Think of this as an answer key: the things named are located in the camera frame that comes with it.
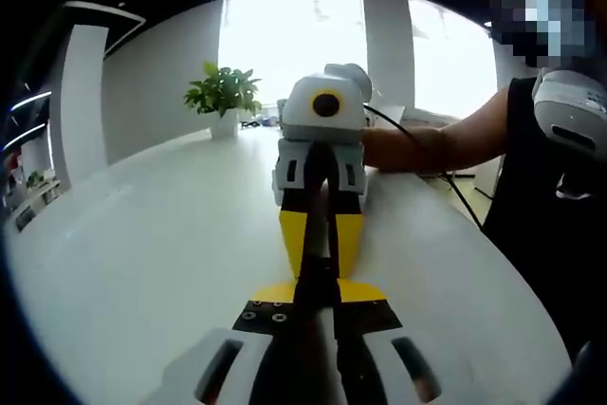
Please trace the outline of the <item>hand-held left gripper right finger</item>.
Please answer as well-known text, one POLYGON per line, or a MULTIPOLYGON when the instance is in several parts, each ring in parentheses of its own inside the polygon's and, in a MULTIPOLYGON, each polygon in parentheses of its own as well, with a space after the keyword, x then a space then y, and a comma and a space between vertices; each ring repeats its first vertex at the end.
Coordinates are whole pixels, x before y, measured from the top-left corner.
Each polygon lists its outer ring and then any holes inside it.
POLYGON ((338 280, 337 367, 348 404, 472 404, 461 354, 407 326, 377 287, 338 280))

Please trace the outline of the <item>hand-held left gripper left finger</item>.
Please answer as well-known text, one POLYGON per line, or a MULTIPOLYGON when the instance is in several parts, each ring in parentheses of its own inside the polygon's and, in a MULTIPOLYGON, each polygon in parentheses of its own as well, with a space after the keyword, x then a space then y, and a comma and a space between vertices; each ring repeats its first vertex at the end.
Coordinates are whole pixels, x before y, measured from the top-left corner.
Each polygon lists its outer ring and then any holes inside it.
POLYGON ((266 285, 247 301, 232 327, 210 330, 163 370, 144 404, 249 404, 271 344, 285 331, 297 282, 266 285))

